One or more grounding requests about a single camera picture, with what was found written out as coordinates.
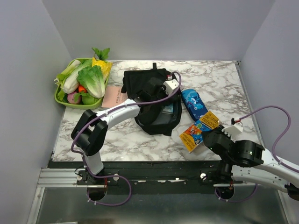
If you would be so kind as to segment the aluminium rail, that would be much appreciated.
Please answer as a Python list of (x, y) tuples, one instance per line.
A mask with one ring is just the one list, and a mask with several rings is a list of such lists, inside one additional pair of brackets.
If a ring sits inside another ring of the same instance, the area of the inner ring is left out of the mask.
[(44, 168), (41, 170), (37, 186), (44, 188), (68, 188), (77, 186), (75, 169)]

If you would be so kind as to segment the yellow leafy vegetable toy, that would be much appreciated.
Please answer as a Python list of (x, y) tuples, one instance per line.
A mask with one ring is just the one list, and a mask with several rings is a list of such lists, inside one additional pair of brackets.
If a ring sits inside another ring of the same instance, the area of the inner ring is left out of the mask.
[(112, 65), (113, 65), (112, 62), (98, 60), (95, 57), (92, 58), (92, 67), (93, 66), (101, 67), (101, 72), (102, 72), (104, 82), (108, 79), (108, 76), (110, 75)]

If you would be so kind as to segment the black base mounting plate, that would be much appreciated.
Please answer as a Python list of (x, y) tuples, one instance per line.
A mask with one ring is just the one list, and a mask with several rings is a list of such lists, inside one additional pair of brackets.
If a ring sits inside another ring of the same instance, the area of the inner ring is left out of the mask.
[(229, 166), (220, 161), (111, 161), (93, 177), (82, 162), (53, 162), (49, 168), (75, 168), (75, 185), (86, 187), (91, 198), (109, 195), (139, 194), (212, 194), (219, 185), (226, 194), (233, 194), (232, 174)]

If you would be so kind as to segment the pink radish toy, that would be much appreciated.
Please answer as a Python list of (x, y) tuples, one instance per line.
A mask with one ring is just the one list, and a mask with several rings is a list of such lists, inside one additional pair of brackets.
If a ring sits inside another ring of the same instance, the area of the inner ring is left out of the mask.
[(67, 95), (67, 100), (70, 104), (79, 104), (81, 102), (81, 94), (78, 92), (73, 92)]

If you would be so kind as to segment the blue patterned pencil case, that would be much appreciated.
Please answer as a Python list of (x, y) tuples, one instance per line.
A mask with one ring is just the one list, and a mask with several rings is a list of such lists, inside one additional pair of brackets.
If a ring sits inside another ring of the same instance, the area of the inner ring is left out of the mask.
[(183, 103), (194, 121), (199, 120), (208, 112), (200, 95), (194, 89), (186, 89), (181, 92)]

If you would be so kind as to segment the orange carrot toy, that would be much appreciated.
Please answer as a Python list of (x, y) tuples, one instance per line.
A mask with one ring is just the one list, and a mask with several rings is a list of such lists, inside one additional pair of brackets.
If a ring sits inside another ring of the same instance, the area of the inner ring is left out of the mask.
[(79, 85), (78, 87), (78, 93), (87, 93), (87, 90), (84, 86)]

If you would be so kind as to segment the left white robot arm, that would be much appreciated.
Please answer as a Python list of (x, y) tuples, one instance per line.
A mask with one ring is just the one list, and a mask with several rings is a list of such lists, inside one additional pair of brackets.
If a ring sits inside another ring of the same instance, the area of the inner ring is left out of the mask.
[(82, 114), (71, 133), (71, 151), (81, 155), (91, 183), (99, 184), (103, 181), (104, 165), (100, 149), (104, 145), (108, 130), (127, 119), (137, 117), (142, 105), (157, 105), (168, 100), (179, 85), (180, 82), (176, 80), (167, 80), (158, 88), (162, 92), (161, 97), (153, 94), (150, 97), (142, 96), (146, 93), (142, 90), (141, 94), (110, 109), (99, 112), (86, 110)]

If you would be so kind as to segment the shiny blue hologram notebook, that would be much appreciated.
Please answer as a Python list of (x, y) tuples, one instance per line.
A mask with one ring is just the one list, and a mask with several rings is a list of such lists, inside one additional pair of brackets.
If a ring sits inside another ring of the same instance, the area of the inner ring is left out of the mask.
[(162, 113), (164, 114), (173, 114), (174, 106), (173, 104), (167, 105), (163, 108)]

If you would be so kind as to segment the green round vegetable toy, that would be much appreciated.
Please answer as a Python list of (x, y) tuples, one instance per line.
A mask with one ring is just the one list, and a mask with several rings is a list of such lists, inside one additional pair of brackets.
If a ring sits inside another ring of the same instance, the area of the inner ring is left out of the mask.
[(89, 93), (83, 93), (81, 95), (81, 98), (82, 98), (82, 103), (84, 105), (93, 105), (93, 104), (97, 103), (99, 100), (98, 98), (93, 97)]

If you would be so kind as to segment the black student backpack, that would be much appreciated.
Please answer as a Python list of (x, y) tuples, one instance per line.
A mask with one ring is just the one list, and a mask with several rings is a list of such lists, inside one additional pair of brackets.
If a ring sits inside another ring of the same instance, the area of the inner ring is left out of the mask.
[(127, 70), (122, 80), (122, 93), (126, 93), (129, 99), (138, 100), (141, 103), (140, 112), (135, 117), (137, 125), (149, 135), (163, 134), (171, 136), (172, 130), (180, 123), (182, 114), (180, 91), (174, 96), (168, 97), (164, 82), (170, 76), (177, 80), (165, 68), (158, 69), (153, 63), (150, 70)]

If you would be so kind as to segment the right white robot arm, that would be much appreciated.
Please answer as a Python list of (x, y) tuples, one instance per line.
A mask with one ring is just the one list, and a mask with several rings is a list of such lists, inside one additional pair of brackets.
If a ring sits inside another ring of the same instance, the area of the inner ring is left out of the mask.
[(231, 140), (224, 131), (216, 128), (202, 132), (203, 144), (219, 155), (221, 160), (213, 175), (215, 183), (230, 181), (267, 185), (299, 199), (299, 167), (284, 161), (262, 145), (250, 140)]

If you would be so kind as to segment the orange treehouse book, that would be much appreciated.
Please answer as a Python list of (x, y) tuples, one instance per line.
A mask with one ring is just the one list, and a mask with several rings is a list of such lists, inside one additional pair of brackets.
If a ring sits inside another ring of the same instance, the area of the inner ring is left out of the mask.
[(208, 111), (199, 120), (189, 126), (182, 134), (180, 134), (179, 137), (187, 151), (191, 153), (203, 142), (202, 133), (217, 128), (219, 124), (220, 121), (218, 117), (211, 111)]

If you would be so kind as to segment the white bok choy toy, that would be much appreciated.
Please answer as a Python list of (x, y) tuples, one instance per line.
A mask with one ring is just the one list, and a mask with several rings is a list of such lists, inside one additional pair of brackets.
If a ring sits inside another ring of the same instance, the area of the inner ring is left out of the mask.
[(74, 60), (65, 70), (57, 74), (54, 82), (61, 88), (63, 93), (73, 93), (79, 86), (79, 82), (77, 81), (78, 72), (84, 68), (91, 67), (91, 65), (91, 59), (86, 59), (84, 61), (78, 59)]

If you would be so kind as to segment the green lettuce toy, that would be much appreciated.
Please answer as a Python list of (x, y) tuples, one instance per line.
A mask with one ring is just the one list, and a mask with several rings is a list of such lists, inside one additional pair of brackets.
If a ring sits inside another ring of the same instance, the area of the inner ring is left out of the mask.
[(86, 67), (78, 72), (77, 81), (85, 87), (94, 98), (102, 98), (105, 94), (105, 82), (100, 66)]

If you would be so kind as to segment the pink notebook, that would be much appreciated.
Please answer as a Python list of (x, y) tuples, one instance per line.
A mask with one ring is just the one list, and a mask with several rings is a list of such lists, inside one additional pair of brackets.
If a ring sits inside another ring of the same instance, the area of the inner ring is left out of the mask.
[(122, 93), (121, 89), (122, 89), (121, 86), (108, 85), (102, 100), (101, 107), (105, 109), (112, 108), (127, 100), (128, 99), (127, 93)]

